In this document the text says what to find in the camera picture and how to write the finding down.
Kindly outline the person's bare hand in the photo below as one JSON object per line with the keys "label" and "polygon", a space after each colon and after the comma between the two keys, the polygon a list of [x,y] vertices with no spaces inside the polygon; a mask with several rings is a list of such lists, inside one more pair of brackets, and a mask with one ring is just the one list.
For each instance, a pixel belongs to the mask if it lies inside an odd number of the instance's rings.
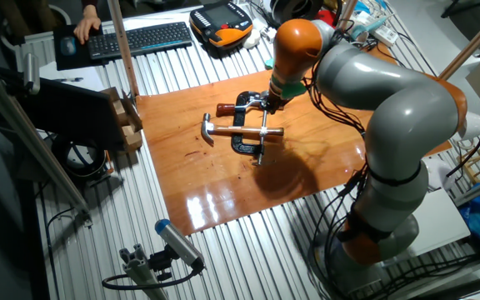
{"label": "person's bare hand", "polygon": [[92,29],[98,30],[101,20],[98,17],[98,11],[95,5],[88,4],[82,11],[82,20],[77,24],[73,33],[81,45],[89,39],[89,33]]}

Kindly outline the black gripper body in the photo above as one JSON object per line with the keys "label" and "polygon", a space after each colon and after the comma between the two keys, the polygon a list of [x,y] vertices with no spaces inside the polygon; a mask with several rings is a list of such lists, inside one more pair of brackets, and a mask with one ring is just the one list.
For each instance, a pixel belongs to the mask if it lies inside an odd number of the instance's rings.
{"label": "black gripper body", "polygon": [[271,85],[268,89],[267,100],[271,103],[272,109],[284,107],[292,98],[288,86]]}

